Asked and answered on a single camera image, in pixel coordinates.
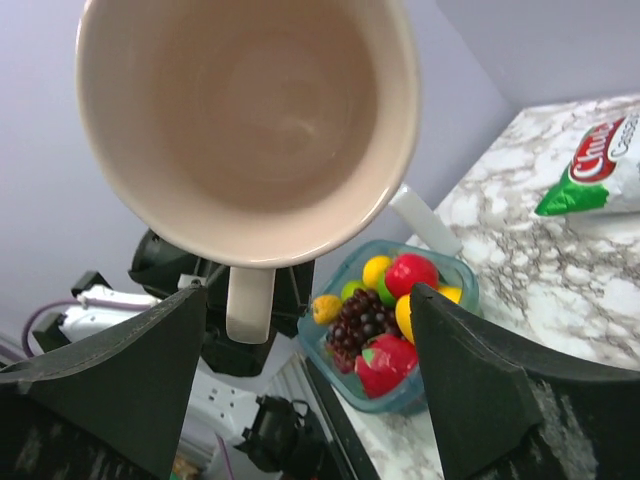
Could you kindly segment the pink mug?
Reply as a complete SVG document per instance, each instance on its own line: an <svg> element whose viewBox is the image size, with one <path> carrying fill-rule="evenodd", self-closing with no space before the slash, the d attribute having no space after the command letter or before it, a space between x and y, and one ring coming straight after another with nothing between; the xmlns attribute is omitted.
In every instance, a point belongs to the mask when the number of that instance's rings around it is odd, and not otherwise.
<svg viewBox="0 0 640 480"><path fill-rule="evenodd" d="M248 344L268 337L276 271L389 203L421 118L400 1L89 1L76 88L121 201L229 267L226 330Z"/></svg>

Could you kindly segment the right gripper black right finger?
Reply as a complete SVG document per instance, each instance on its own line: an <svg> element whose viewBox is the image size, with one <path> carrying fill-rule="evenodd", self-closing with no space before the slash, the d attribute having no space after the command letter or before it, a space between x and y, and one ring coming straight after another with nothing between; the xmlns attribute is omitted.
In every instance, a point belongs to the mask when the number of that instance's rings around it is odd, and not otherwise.
<svg viewBox="0 0 640 480"><path fill-rule="evenodd" d="M638 478L638 372L542 346L426 284L410 307L445 478Z"/></svg>

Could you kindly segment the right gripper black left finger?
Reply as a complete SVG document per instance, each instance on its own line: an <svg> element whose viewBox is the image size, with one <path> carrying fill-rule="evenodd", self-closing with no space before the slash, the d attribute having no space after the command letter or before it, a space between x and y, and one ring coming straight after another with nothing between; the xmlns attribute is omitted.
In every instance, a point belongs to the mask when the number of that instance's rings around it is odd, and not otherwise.
<svg viewBox="0 0 640 480"><path fill-rule="evenodd" d="M2 478L170 478L205 318L204 288L189 287L2 369Z"/></svg>

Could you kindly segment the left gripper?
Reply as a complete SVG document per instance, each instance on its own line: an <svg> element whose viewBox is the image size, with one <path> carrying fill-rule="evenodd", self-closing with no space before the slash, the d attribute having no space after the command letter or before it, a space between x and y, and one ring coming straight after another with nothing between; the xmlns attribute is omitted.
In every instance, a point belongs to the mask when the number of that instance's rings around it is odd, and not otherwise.
<svg viewBox="0 0 640 480"><path fill-rule="evenodd" d="M298 319L307 313L311 299L314 266L309 261L276 272L269 338L258 345L234 342L226 333L228 268L190 254L149 229L136 248L129 277L148 294L165 299L176 293L179 281L189 275L201 282L212 275L214 280L207 284L206 333L201 357L216 373L256 377L263 370L276 335L293 338L298 334Z"/></svg>

